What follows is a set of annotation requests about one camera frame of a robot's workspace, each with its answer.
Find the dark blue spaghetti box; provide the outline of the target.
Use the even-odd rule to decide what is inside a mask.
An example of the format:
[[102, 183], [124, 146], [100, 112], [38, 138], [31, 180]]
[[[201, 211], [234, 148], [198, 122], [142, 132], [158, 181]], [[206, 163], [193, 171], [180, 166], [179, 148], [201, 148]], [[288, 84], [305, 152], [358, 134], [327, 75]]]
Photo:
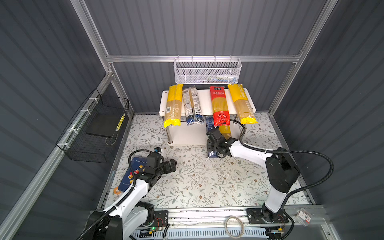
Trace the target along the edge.
[[[131, 161], [131, 165], [133, 167], [135, 175], [138, 175], [139, 173], [144, 172], [145, 167], [147, 165], [147, 159], [141, 158], [141, 157], [133, 157]], [[130, 167], [128, 167], [125, 175], [121, 180], [120, 185], [118, 186], [118, 190], [120, 192], [125, 192], [131, 186], [132, 183], [133, 183], [133, 174]]]

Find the light blue spaghetti box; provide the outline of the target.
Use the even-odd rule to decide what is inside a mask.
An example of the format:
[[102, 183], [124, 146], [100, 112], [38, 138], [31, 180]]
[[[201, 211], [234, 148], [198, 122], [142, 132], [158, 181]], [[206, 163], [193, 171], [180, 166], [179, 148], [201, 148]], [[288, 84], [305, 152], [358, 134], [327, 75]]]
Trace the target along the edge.
[[215, 148], [215, 144], [217, 141], [217, 132], [215, 126], [214, 126], [214, 118], [212, 116], [206, 116], [206, 130], [208, 134], [207, 139], [207, 151], [208, 151], [208, 158], [218, 158], [217, 151]]

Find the red spaghetti pack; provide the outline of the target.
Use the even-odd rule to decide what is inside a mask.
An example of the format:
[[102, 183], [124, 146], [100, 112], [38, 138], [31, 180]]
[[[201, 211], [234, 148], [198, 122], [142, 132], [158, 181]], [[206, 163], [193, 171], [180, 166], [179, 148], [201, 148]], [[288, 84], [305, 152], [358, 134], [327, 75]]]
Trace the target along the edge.
[[229, 126], [230, 114], [224, 87], [210, 87], [214, 126]]

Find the blue white spaghetti pack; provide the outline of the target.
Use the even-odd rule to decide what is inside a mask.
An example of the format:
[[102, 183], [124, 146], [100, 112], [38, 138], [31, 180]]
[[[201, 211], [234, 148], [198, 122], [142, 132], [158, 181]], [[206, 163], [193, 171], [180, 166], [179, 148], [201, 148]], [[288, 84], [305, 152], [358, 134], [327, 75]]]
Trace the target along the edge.
[[189, 87], [183, 90], [182, 97], [186, 114], [186, 125], [203, 124], [204, 117], [200, 105], [198, 90], [196, 87]]

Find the yellow pastatime spaghetti pack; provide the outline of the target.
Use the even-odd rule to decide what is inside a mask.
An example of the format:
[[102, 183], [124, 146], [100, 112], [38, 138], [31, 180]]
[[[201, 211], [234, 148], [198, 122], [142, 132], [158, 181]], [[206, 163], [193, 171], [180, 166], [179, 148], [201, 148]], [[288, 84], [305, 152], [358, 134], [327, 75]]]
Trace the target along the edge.
[[241, 124], [257, 124], [258, 122], [254, 116], [254, 111], [251, 107], [243, 85], [229, 84], [228, 89], [230, 91]]
[[220, 133], [225, 137], [226, 140], [232, 137], [231, 128], [230, 126], [219, 126]]

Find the yellow spaghetti pack barcode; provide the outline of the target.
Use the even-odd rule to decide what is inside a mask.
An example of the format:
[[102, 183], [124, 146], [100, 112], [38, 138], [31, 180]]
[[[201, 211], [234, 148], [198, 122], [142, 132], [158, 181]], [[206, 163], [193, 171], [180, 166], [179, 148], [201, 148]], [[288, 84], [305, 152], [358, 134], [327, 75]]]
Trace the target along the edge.
[[183, 86], [183, 84], [178, 84], [169, 87], [164, 120], [165, 128], [171, 125], [181, 125]]

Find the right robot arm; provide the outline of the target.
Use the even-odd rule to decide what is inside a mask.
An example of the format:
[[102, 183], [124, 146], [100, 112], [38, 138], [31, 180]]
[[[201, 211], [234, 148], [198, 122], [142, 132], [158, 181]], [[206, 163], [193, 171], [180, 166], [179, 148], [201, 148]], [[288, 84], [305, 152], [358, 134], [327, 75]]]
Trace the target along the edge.
[[[261, 210], [262, 219], [266, 223], [274, 223], [279, 216], [283, 216], [284, 207], [292, 195], [324, 183], [334, 172], [335, 167], [331, 158], [319, 152], [288, 151], [284, 148], [269, 150], [246, 144], [242, 140], [246, 128], [244, 125], [241, 125], [241, 127], [243, 129], [238, 139], [226, 139], [218, 127], [207, 131], [206, 135], [209, 139], [210, 147], [213, 151], [217, 152], [220, 158], [226, 156], [242, 158], [256, 163], [267, 170], [271, 189]], [[291, 192], [290, 189], [292, 185], [301, 175], [298, 165], [291, 157], [292, 154], [308, 154], [324, 158], [330, 165], [329, 170], [326, 175], [317, 182]]]

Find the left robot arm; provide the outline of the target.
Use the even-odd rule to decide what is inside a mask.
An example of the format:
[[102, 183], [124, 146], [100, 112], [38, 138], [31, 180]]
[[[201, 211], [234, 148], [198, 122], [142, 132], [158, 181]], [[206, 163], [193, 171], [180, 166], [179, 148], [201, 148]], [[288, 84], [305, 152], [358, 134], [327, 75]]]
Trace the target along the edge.
[[[144, 152], [146, 165], [135, 168], [132, 158]], [[139, 149], [129, 155], [129, 171], [132, 182], [124, 193], [103, 211], [94, 211], [88, 218], [86, 228], [77, 237], [78, 240], [128, 240], [133, 239], [132, 233], [141, 225], [150, 225], [155, 218], [154, 205], [142, 199], [165, 174], [176, 171], [177, 161], [166, 161], [162, 156], [162, 148], [153, 151]]]

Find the white two-tier shelf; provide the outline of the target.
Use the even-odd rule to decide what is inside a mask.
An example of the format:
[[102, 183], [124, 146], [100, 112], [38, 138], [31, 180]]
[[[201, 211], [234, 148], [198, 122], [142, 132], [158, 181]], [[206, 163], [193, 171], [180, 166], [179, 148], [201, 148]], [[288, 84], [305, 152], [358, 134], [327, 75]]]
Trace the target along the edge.
[[[253, 112], [256, 112], [256, 107], [252, 101], [252, 98], [246, 88], [244, 88], [246, 96], [250, 102], [250, 105], [253, 109]], [[162, 92], [162, 98], [160, 102], [160, 111], [159, 115], [165, 119], [167, 99], [168, 99], [168, 90]], [[230, 115], [237, 115], [235, 105], [233, 103], [230, 91], [225, 89], [227, 104], [229, 108]], [[204, 116], [213, 115], [213, 108], [211, 103], [210, 90], [198, 90], [200, 105], [202, 113]], [[231, 134], [234, 138], [238, 138], [241, 133], [241, 127], [238, 124], [231, 123]], [[187, 126], [186, 122], [181, 122], [181, 126], [169, 126], [166, 128], [168, 135], [168, 143], [171, 146], [206, 146], [207, 135], [206, 135], [206, 125], [205, 124], [196, 124]]]

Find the toothpaste tube in basket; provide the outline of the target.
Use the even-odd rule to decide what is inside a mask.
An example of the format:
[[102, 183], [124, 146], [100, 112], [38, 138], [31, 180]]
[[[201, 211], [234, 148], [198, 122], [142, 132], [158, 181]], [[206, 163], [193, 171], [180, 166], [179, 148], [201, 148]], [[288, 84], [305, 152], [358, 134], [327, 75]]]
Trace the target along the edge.
[[237, 83], [238, 76], [237, 75], [217, 75], [218, 80], [227, 81], [228, 83]]

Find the small red white tag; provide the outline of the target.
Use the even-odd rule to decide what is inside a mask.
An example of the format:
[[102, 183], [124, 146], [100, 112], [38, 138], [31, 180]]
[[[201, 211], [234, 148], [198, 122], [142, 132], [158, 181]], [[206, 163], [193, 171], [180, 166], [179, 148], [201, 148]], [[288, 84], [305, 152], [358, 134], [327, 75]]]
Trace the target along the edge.
[[312, 214], [310, 214], [306, 209], [301, 208], [295, 216], [295, 222], [306, 227], [311, 223], [312, 217]]

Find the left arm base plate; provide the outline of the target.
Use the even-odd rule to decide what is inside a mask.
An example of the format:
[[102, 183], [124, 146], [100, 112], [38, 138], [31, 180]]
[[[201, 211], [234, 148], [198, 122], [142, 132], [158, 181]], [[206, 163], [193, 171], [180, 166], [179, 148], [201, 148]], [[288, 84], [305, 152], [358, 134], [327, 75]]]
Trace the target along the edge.
[[144, 223], [141, 227], [153, 228], [154, 230], [160, 228], [163, 229], [168, 224], [169, 211], [154, 211], [154, 217], [152, 220]]

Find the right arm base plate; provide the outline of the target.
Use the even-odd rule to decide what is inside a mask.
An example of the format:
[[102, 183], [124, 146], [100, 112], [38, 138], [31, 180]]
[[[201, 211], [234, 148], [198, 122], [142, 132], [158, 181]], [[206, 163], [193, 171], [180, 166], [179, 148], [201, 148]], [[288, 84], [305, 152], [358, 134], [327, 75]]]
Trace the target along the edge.
[[248, 208], [246, 209], [247, 218], [250, 224], [286, 224], [288, 217], [279, 210], [273, 213], [268, 208]]

